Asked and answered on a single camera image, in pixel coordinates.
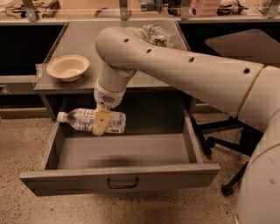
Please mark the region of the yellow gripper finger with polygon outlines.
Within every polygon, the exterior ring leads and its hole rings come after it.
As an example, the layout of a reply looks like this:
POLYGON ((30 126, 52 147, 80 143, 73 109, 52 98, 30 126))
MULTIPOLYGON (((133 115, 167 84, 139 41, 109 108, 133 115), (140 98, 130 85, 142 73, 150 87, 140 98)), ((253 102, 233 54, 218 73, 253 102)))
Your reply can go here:
POLYGON ((102 136, 109 125, 111 117, 112 111, 110 109, 97 105, 94 112, 93 134, 96 136, 102 136))

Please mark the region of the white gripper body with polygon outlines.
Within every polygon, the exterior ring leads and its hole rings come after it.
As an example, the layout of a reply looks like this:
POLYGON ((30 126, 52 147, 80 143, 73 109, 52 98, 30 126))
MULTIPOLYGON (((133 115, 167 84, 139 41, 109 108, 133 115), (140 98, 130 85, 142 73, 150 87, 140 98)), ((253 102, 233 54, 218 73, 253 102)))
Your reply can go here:
POLYGON ((123 100, 126 87, 123 84, 115 83, 113 86, 104 87, 99 81, 95 83, 95 102, 109 109, 116 108, 123 100))

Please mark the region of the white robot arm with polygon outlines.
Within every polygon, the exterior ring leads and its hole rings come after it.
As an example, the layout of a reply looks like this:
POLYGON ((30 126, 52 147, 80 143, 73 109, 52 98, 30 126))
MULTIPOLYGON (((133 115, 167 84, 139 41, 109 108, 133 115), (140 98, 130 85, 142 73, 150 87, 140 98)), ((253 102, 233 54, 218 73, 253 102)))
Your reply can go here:
POLYGON ((152 45, 135 27, 100 31, 98 106, 117 107, 135 72, 144 72, 260 130, 243 174, 236 224, 280 224, 280 70, 254 62, 152 45))

